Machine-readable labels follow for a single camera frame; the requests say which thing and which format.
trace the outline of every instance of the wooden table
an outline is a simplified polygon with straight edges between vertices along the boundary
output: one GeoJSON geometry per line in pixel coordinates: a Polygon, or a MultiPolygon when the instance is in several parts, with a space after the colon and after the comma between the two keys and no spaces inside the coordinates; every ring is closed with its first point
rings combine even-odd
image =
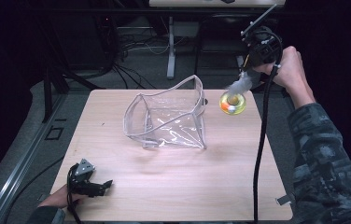
{"type": "Polygon", "coordinates": [[[235,0],[229,4],[221,0],[149,0],[151,7],[271,7],[285,3],[286,0],[235,0]]]}
{"type": "MultiPolygon", "coordinates": [[[[77,207],[89,221],[221,221],[253,219],[253,171],[260,115],[251,92],[246,110],[222,112],[224,90],[205,90],[207,149],[151,148],[123,133],[123,116],[135,95],[158,90],[92,91],[66,152],[52,191],[65,184],[72,165],[86,159],[96,167],[92,183],[113,179],[104,197],[77,207]]],[[[266,140],[259,181],[259,219],[287,220],[288,204],[275,198],[285,190],[266,140]]]]}

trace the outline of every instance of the metal stand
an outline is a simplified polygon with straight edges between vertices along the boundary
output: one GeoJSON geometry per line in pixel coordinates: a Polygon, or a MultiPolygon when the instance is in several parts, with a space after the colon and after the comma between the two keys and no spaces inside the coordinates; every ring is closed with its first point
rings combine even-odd
{"type": "Polygon", "coordinates": [[[52,114],[52,89],[51,84],[53,84],[54,88],[59,94],[67,94],[70,90],[70,87],[65,82],[63,74],[67,75],[68,77],[72,78],[76,82],[82,84],[89,90],[97,90],[97,89],[104,89],[98,87],[89,81],[85,80],[82,77],[79,77],[75,73],[62,69],[62,68],[55,68],[54,70],[47,70],[46,74],[44,75],[44,93],[45,93],[45,117],[42,120],[43,123],[47,122],[52,114]]]}
{"type": "Polygon", "coordinates": [[[173,17],[169,18],[169,63],[167,64],[167,78],[175,78],[176,50],[173,17]]]}

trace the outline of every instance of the table leg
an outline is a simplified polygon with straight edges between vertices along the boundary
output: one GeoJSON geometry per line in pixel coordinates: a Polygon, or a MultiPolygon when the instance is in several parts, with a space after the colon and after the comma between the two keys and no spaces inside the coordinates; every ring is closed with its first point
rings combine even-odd
{"type": "Polygon", "coordinates": [[[173,17],[169,18],[169,63],[167,64],[167,78],[175,77],[176,49],[173,17]]]}

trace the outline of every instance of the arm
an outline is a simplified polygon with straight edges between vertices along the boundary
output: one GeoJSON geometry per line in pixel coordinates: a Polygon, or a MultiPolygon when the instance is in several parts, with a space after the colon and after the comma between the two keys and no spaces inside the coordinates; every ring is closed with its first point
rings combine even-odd
{"type": "MultiPolygon", "coordinates": [[[[74,201],[80,202],[86,197],[86,195],[73,194],[74,201]]],[[[64,185],[40,203],[26,223],[63,223],[65,217],[63,208],[67,205],[67,185],[64,185]]]]}
{"type": "MultiPolygon", "coordinates": [[[[269,74],[272,66],[255,69],[269,74]]],[[[351,160],[341,134],[316,103],[295,48],[284,50],[274,82],[287,90],[296,108],[288,118],[297,149],[294,218],[305,223],[351,223],[351,160]]]]}

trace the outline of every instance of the wrist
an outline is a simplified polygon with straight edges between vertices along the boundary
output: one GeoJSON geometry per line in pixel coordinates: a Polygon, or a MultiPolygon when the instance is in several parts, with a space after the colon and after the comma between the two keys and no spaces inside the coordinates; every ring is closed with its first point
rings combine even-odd
{"type": "Polygon", "coordinates": [[[300,88],[300,89],[286,89],[289,95],[291,96],[292,102],[294,103],[295,109],[315,103],[316,99],[313,96],[313,92],[310,88],[300,88]]]}
{"type": "Polygon", "coordinates": [[[53,207],[59,207],[59,200],[55,197],[51,197],[51,195],[44,200],[42,203],[40,203],[38,205],[38,207],[42,207],[42,206],[53,206],[53,207]]]}

